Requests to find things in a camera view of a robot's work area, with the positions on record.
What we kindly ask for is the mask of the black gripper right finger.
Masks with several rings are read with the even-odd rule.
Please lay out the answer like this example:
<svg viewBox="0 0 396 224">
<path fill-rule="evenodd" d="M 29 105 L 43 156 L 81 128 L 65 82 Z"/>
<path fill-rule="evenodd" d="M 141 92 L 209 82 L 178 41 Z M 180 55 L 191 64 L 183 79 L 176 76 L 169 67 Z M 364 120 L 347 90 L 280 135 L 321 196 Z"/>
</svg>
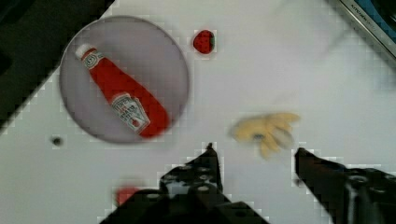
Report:
<svg viewBox="0 0 396 224">
<path fill-rule="evenodd" d="M 375 168 L 347 168 L 300 147 L 295 173 L 333 224 L 396 224 L 395 176 Z"/>
</svg>

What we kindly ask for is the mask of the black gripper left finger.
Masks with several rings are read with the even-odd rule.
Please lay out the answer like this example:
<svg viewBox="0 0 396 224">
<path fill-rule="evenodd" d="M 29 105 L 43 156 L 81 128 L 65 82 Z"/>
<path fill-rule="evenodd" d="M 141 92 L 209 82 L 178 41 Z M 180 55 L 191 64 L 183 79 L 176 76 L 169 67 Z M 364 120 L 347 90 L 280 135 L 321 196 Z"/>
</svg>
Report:
<svg viewBox="0 0 396 224">
<path fill-rule="evenodd" d="M 249 205 L 223 194 L 219 158 L 205 152 L 165 175 L 157 189 L 134 193 L 100 224 L 269 224 Z"/>
</svg>

